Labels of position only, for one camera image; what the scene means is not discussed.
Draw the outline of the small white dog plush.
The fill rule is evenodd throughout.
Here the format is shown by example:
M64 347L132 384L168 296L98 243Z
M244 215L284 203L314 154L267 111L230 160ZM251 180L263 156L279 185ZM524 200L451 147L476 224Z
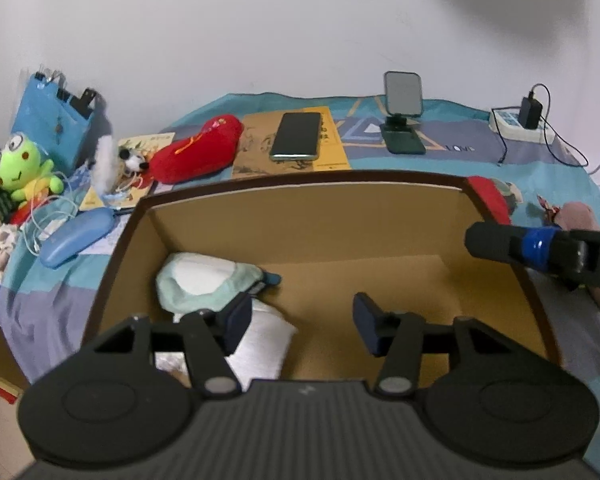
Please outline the small white dog plush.
M102 136L97 141L91 166L91 185L97 195L120 193L148 167L141 151L120 146L112 136Z

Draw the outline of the blue striped bed sheet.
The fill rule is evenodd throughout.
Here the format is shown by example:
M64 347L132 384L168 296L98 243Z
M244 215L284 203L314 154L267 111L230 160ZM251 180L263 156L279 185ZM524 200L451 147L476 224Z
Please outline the blue striped bed sheet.
M379 125L385 107L379 96L299 99L276 93L228 94L194 110L171 129L182 138L221 113L242 117L314 106L329 108L354 169L422 170L495 178L521 190L524 201L513 215L517 224L537 226L541 222L542 214L534 203L536 196L556 205L585 203L600 224L600 188L583 169L556 162L557 148L500 142L488 126L488 112L451 101L425 102L422 135L427 153L416 157L393 156L382 145ZM110 254L108 247L89 250L57 270L48 270L24 246L16 249L5 281L0 284L0 396L8 403L14 403L27 385L9 343L15 341L28 363L39 367L68 356L84 330ZM588 295L561 294L539 276L533 281L558 337L566 367L588 383L600 402L600 308ZM600 471L600 429L586 458Z

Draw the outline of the white fluffy towel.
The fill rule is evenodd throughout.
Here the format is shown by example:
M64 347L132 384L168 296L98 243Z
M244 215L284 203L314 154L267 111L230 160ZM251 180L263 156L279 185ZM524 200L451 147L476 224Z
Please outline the white fluffy towel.
M173 314L173 321L200 309L219 312L233 297L220 299L178 300L168 307L166 298L160 298L163 310ZM279 310L257 298L252 300L251 322L235 352L227 359L243 389L248 389L253 379L276 379L282 371L291 339L296 328L286 321ZM184 353L158 352L155 357L159 370L175 374L186 374Z

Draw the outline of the red cloth bundle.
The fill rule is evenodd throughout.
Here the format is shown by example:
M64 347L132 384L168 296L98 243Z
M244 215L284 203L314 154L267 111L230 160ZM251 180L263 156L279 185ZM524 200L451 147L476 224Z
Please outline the red cloth bundle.
M498 190L495 183L491 179L479 176L471 176L467 178L470 188L480 198L481 203L486 206L490 216L498 224L510 226L510 213L503 194Z

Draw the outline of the thin yellow booklet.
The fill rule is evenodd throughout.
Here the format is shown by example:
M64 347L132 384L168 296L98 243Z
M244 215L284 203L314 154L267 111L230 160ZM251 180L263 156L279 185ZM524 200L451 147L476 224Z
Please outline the thin yellow booklet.
M170 145L174 132L145 134L117 140L102 136L96 145L90 172L90 188L79 211L100 207L122 211L133 209L155 184L150 162Z

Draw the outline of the dark smartphone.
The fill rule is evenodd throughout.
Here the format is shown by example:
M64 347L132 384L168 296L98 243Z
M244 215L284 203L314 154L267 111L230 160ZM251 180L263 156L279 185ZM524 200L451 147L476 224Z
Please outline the dark smartphone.
M274 162L313 162L320 147L322 116L317 112L283 114L270 149Z

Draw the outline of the mint green white hat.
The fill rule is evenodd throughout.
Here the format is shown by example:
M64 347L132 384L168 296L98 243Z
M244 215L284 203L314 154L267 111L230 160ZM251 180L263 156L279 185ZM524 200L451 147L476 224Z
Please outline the mint green white hat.
M257 295L281 281L279 274L254 264L178 252L170 255L158 272L156 291L163 310L186 315L198 310L219 312L238 294Z

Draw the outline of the brown cardboard box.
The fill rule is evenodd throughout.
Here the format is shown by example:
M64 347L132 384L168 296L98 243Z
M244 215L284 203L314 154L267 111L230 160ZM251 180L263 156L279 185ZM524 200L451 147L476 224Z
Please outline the brown cardboard box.
M492 221L468 179L358 170L283 174L184 188L141 200L86 322L92 340L132 315L166 319L155 278L176 252L251 263L282 281L261 299L296 329L283 374L373 379L352 320L365 292L432 324L478 318L550 362L562 354L527 272L474 258L466 230Z

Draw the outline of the grey camouflage cloth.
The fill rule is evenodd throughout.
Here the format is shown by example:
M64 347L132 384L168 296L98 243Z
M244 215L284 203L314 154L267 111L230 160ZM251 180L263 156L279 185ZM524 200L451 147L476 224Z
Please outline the grey camouflage cloth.
M511 216L518 206L524 201L520 189L513 184L513 182L501 181L493 179L493 183L504 198L508 215Z

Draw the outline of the green frog plush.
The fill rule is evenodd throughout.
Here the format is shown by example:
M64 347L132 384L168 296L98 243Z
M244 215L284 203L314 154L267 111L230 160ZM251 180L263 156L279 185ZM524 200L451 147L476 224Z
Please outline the green frog plush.
M32 140L21 132L13 133L0 151L0 189L18 205L44 191L59 195L65 185L54 168L54 162Z

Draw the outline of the black charger adapter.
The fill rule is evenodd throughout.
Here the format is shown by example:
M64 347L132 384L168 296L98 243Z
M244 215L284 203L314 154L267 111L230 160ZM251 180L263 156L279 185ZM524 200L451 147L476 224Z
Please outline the black charger adapter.
M536 130L539 127L542 117L543 105L535 99L534 91L530 90L526 96L521 99L518 114L518 122L522 128L527 130Z

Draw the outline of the yellow book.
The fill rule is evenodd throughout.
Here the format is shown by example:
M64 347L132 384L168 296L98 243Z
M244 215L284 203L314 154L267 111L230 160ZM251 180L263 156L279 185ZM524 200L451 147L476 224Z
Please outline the yellow book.
M350 168L326 106L250 114L242 124L233 179Z

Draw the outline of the red floral cloth strip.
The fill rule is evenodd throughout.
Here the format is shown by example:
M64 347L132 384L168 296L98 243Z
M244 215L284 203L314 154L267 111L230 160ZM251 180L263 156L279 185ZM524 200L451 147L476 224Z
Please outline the red floral cloth strip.
M544 223L548 226L550 224L555 224L555 219L557 215L560 213L560 207L551 204L546 198L541 195L536 196L538 200L538 204L543 211Z

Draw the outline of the pink plush toy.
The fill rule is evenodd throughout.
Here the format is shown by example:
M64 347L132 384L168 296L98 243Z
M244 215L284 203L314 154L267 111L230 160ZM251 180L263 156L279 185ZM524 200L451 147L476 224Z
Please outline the pink plush toy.
M592 208L585 203L569 202L559 208L554 220L556 226L575 235L579 242L585 242L591 248L595 234L600 233L598 223ZM600 287L586 286L596 304L600 307Z

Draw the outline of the blue glasses case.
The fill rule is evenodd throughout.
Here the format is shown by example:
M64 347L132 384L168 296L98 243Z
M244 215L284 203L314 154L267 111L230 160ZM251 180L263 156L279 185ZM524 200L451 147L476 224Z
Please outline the blue glasses case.
M109 208L84 211L67 220L44 240L38 260L46 268L56 269L106 236L115 224L116 215Z

